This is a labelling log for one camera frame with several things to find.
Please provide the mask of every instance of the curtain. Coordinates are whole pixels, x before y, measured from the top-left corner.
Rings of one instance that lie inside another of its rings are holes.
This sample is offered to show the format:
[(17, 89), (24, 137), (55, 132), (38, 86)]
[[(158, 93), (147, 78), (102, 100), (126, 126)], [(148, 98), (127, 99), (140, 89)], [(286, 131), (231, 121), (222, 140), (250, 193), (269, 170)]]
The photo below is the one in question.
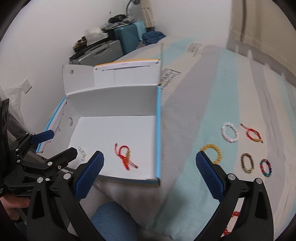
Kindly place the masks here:
[(155, 27), (150, 0), (141, 0), (142, 19), (146, 28)]

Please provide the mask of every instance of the gray suitcase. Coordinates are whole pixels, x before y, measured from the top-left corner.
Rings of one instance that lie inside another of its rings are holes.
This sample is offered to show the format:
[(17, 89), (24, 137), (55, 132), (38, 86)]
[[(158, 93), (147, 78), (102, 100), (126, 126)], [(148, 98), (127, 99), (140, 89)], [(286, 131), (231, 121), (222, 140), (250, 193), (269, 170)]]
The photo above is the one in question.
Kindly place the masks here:
[(96, 66), (98, 64), (114, 62), (122, 56), (120, 41), (111, 40), (86, 51), (82, 56), (70, 61), (70, 64)]

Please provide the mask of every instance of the hole in cardboard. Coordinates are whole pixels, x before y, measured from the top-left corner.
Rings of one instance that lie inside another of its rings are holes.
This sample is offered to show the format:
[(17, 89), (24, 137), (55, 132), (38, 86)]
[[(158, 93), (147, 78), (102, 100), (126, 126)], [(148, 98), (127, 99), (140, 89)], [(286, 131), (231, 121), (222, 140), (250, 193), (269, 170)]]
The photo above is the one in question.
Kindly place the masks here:
[(73, 119), (71, 117), (68, 118), (68, 126), (73, 126)]

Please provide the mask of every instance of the electrical outlet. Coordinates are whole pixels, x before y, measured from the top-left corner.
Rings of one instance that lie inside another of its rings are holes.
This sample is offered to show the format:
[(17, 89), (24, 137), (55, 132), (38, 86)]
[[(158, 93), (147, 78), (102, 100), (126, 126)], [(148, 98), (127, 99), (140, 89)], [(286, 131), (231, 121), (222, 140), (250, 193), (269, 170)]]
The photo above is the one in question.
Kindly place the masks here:
[(28, 79), (26, 79), (22, 85), (21, 85), (22, 90), (24, 91), (24, 93), (28, 93), (28, 91), (32, 88), (32, 85), (30, 84), (30, 82), (28, 81)]

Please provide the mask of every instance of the white wall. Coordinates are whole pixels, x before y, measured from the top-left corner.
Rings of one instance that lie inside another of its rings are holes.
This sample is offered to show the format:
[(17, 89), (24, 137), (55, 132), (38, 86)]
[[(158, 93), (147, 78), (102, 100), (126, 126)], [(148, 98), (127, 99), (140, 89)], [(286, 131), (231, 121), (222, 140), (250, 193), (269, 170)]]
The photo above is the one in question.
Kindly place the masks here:
[(125, 13), (127, 0), (31, 0), (16, 16), (0, 43), (0, 86), (19, 87), (28, 78), (32, 89), (22, 93), (21, 111), (31, 133), (42, 132), (64, 96), (62, 65), (88, 28)]
[(232, 0), (150, 0), (156, 30), (226, 46)]

